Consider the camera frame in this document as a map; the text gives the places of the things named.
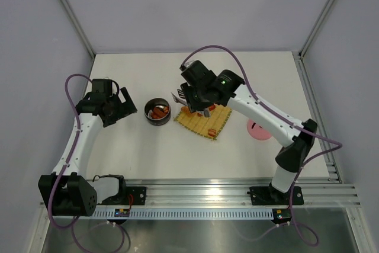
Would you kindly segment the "metal tongs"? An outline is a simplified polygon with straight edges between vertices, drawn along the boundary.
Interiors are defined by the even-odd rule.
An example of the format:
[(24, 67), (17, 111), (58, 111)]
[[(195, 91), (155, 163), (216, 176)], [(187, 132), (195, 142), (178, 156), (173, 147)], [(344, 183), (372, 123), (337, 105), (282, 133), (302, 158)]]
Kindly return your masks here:
[[(183, 91), (181, 89), (177, 89), (176, 92), (177, 92), (176, 95), (174, 93), (171, 93), (173, 100), (178, 104), (182, 104), (183, 106), (186, 106), (189, 109), (189, 111), (192, 113), (192, 111), (189, 108), (188, 102), (185, 98)], [(203, 109), (201, 111), (195, 111), (195, 112), (199, 115), (206, 117), (206, 118), (209, 118), (211, 116), (210, 110), (208, 108)]]

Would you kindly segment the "red sausage toy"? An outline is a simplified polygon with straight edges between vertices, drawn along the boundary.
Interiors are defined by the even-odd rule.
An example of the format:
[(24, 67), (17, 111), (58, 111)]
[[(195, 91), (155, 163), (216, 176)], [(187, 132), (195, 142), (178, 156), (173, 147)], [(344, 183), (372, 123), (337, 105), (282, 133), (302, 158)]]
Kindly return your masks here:
[(166, 115), (169, 113), (169, 108), (167, 106), (161, 107), (154, 107), (153, 111), (156, 113), (165, 113)]

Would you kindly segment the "round metal lunch box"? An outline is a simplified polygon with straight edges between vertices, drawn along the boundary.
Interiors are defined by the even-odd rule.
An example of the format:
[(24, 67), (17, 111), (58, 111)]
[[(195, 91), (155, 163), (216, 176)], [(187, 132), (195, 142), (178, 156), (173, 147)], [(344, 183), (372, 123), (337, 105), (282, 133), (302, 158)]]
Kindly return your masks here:
[(162, 126), (171, 119), (171, 107), (163, 98), (153, 98), (144, 107), (144, 115), (153, 126)]

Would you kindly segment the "pink round lid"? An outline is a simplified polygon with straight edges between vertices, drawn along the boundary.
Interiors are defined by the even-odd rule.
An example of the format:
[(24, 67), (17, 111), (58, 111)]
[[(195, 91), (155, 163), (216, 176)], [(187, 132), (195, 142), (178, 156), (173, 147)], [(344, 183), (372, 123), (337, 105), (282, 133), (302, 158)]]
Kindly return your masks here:
[(247, 131), (252, 138), (256, 140), (260, 140), (260, 141), (265, 141), (272, 137), (270, 132), (263, 129), (260, 125), (258, 125), (253, 120), (248, 120)]

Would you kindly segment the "brown rectangular food toy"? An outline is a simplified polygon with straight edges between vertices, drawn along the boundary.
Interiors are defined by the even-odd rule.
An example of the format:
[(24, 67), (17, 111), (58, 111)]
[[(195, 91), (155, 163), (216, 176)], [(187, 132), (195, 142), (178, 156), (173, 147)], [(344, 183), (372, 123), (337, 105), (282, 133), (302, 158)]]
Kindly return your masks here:
[(165, 113), (156, 113), (156, 112), (151, 112), (151, 114), (150, 114), (150, 117), (152, 118), (152, 119), (154, 119), (154, 120), (160, 120), (160, 119), (162, 119), (162, 118), (164, 118), (166, 116), (166, 114)]

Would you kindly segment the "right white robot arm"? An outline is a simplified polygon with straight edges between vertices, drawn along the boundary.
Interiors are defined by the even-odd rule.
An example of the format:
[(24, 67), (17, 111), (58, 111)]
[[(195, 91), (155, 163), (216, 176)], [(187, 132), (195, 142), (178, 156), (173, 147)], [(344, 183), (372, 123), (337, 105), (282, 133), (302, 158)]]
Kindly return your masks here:
[(283, 203), (314, 145), (317, 123), (292, 119), (288, 114), (252, 95), (247, 83), (236, 73), (225, 69), (219, 75), (199, 60), (180, 66), (185, 83), (180, 88), (190, 112), (203, 111), (213, 104), (229, 107), (243, 114), (274, 137), (281, 145), (275, 161), (277, 168), (269, 185), (269, 197)]

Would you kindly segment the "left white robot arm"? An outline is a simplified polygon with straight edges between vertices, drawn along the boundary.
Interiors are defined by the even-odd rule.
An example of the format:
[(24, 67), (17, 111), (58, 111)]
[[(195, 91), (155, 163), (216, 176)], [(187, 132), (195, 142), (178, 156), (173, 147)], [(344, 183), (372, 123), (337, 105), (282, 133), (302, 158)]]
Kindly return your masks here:
[(85, 171), (99, 132), (136, 113), (127, 89), (112, 79), (92, 79), (91, 90), (77, 104), (66, 148), (49, 175), (38, 181), (50, 217), (91, 216), (97, 204), (129, 201), (123, 176), (105, 174), (86, 179)]

